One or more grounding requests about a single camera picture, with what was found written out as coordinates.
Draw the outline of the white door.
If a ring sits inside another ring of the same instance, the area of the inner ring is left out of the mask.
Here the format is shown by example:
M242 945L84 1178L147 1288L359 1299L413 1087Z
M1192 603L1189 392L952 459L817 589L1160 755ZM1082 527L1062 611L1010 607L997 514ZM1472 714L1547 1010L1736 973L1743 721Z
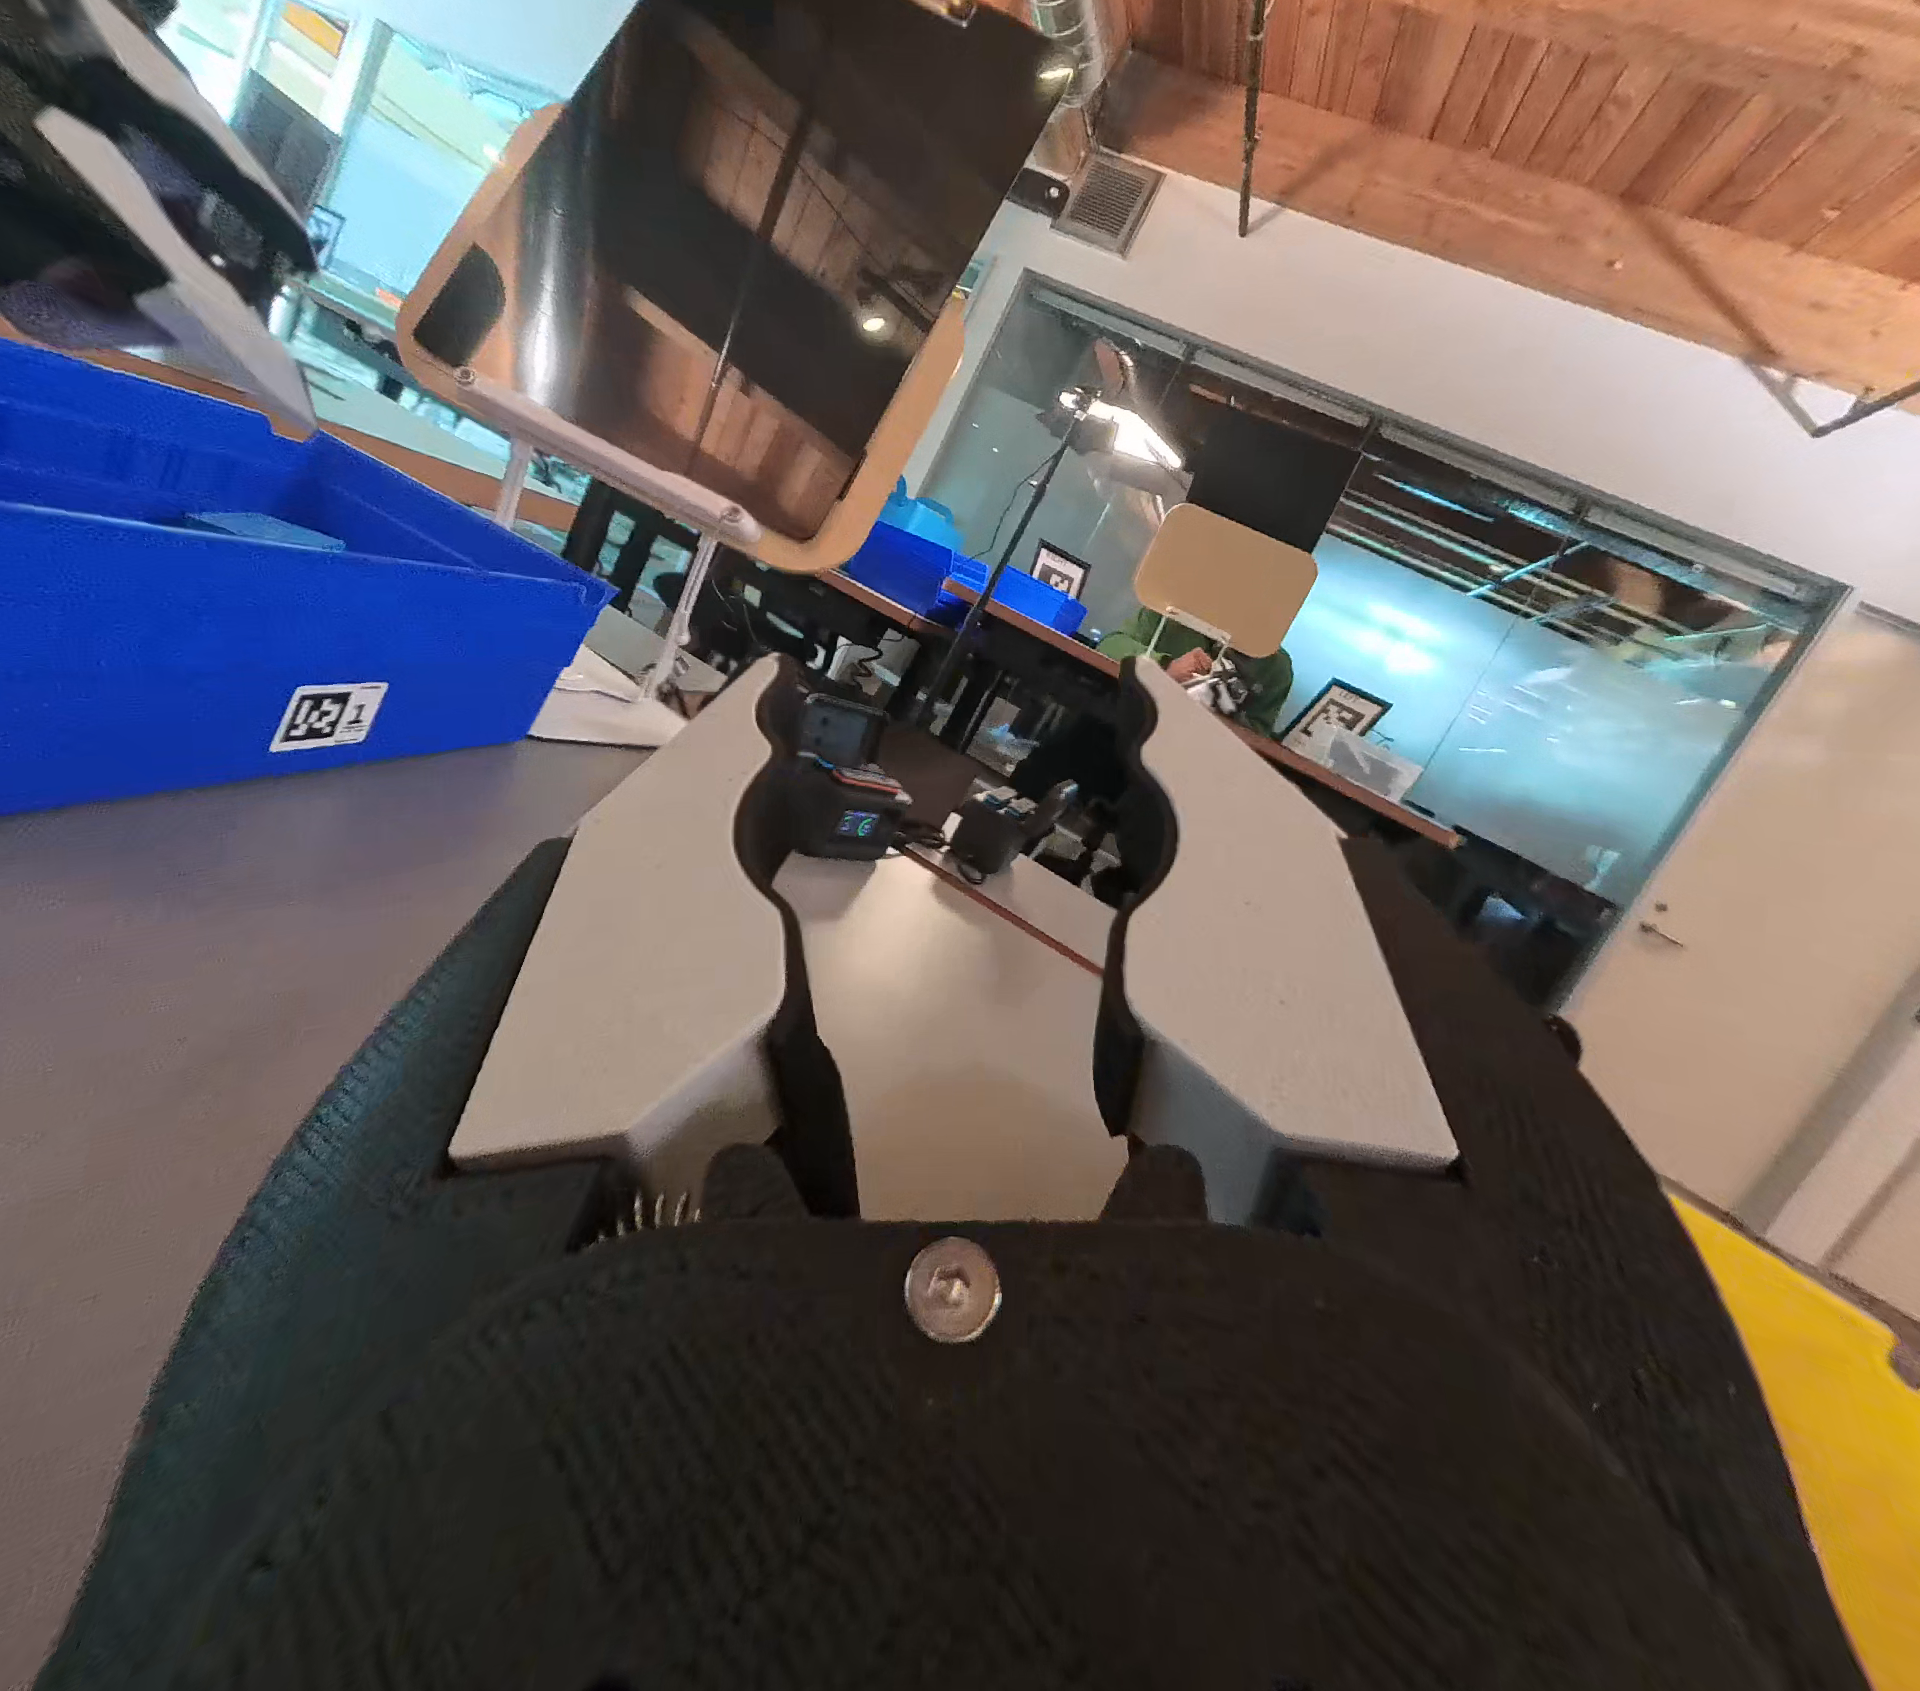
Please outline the white door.
M1918 622L1829 622L1569 1002L1652 1168L1825 1252L1918 1119Z

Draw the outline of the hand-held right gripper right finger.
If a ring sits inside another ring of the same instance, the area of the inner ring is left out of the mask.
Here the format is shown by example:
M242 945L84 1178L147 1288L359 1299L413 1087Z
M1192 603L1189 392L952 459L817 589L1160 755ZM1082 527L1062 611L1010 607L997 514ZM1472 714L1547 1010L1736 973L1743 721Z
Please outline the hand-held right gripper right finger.
M1116 744L1105 1128L1185 1150L1214 1218L1261 1218L1310 1162L1445 1175L1459 1145L1336 822L1160 665L1123 665Z

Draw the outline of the light blue block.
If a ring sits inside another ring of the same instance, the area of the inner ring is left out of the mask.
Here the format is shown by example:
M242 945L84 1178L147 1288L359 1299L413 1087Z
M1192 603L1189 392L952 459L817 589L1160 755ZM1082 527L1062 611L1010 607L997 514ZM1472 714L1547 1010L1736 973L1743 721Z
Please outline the light blue block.
M195 532L210 532L219 536L251 543L251 545L285 545L298 550L346 550L343 539L332 532L301 527L296 520L276 518L275 513L257 509L203 509L185 513L179 527Z

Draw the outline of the black charger with display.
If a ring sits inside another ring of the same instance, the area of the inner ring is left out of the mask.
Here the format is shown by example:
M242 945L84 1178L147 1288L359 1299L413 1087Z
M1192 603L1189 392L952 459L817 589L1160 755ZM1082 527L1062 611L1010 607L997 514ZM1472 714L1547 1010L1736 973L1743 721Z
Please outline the black charger with display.
M880 710L810 689L797 700L782 793L792 850L812 859L875 861L901 840L911 793L880 765Z

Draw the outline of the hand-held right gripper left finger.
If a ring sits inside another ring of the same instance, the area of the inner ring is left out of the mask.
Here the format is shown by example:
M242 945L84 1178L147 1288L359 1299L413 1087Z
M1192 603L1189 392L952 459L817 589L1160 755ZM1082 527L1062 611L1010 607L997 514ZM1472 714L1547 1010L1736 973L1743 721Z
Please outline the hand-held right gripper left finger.
M459 1173L598 1159L667 1204L774 1145L814 1214L858 1211L843 1071L794 908L782 755L797 665L764 657L578 822L448 1139Z

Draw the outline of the grey air vent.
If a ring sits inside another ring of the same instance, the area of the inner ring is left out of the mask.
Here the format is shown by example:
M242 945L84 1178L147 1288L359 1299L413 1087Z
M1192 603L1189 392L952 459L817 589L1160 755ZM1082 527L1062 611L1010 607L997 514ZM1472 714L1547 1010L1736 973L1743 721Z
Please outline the grey air vent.
M1164 169L1095 148L1069 180L1049 227L1092 248L1128 256L1164 184Z

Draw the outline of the blue plastic bin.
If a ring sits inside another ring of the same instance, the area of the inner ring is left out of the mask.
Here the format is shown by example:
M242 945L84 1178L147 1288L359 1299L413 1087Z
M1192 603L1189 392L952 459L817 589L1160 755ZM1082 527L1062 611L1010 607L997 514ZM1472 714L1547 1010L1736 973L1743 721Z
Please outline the blue plastic bin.
M610 599L332 435L3 344L6 815L515 743Z

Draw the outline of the clipboard on white stand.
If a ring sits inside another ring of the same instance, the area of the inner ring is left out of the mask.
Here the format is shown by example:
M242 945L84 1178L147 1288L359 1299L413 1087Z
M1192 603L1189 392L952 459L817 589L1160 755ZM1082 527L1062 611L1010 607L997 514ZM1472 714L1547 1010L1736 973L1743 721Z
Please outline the clipboard on white stand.
M779 570L865 543L1073 79L983 0L638 0L413 283L413 377Z

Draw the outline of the black hanging panel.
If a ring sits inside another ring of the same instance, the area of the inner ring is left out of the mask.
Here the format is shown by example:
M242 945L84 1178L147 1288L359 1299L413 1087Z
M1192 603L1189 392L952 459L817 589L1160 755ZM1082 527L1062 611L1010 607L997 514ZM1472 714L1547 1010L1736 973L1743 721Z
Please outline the black hanging panel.
M1358 473L1366 424L1289 402L1210 409L1185 502L1312 554Z

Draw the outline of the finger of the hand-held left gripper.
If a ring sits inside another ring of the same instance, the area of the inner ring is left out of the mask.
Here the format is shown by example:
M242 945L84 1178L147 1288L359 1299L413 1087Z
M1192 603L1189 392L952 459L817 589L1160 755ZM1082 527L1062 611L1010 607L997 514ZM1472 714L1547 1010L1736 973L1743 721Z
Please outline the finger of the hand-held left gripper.
M237 290L315 270L301 211L121 0L68 0L68 108L131 162L189 245Z
M57 108L37 116L37 132L53 159L81 180L81 191L109 223L131 240L110 280L127 297L110 344L170 347L208 373L249 388L282 426L312 437L318 417L298 363L195 248L120 146Z

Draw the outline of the tan mirror board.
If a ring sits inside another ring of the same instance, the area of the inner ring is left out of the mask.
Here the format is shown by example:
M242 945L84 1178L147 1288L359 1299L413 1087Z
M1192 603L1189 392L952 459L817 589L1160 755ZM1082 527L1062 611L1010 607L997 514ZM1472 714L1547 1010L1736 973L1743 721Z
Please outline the tan mirror board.
M1166 509L1139 554L1135 600L1246 657L1282 647L1318 577L1310 550L1195 502Z

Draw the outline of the small blue storage bin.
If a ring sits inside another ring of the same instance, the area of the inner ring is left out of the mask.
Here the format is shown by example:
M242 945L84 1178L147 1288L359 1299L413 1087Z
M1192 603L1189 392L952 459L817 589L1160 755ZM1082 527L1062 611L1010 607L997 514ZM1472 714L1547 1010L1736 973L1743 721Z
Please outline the small blue storage bin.
M990 570L992 566L986 563L955 557L938 584L930 614L948 622L962 620L973 600L983 595ZM1087 603L1081 603L1063 588L1056 588L1052 581L1031 577L1020 568L1006 568L997 572L992 600L1063 636L1074 636L1087 622Z
M938 502L908 495L901 482L843 572L911 611L930 614L962 554L965 539L952 513Z

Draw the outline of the studio light on stand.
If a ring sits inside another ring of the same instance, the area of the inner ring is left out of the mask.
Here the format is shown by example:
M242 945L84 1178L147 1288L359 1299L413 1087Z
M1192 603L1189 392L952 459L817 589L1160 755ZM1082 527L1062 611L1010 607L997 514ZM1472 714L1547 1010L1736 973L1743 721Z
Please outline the studio light on stand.
M966 611L943 650L943 663L920 689L916 712L911 717L913 729L934 729L937 706L943 704L952 676L962 674L970 660L973 636L979 635L979 622L995 599L997 581L1004 579L1015 550L1020 549L1022 532L1035 518L1040 503L1045 503L1048 491L1069 453L1087 453L1095 462L1112 462L1116 457L1128 470L1145 475L1146 488L1159 488L1160 482L1174 488L1181 485L1184 453L1173 446L1173 441L1164 437L1159 426L1132 405L1102 398L1089 384L1063 388L1052 409L1041 413L1041 426L1056 435L1056 442L1045 459L1022 475L1020 491L1010 492L1006 503L1006 513L1015 513L1017 520L999 539L1004 549L992 554L979 592L973 592L966 600Z

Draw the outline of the small black device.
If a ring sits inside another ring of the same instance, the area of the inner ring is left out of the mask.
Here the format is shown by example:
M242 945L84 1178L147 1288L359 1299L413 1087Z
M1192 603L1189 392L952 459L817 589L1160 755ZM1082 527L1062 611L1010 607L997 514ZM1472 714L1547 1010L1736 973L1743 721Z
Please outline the small black device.
M1058 822L1073 800L1073 785L1045 793L1040 800L1010 785L974 790L952 815L944 857L966 883L983 883L1027 857Z

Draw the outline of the yellow plastic bin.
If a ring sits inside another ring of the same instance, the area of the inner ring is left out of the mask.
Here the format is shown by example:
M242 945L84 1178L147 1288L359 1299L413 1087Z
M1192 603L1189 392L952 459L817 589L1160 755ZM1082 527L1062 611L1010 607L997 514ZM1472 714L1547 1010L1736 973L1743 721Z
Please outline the yellow plastic bin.
M1788 1451L1839 1620L1872 1688L1918 1685L1918 1389L1897 1335L1825 1279L1671 1193Z

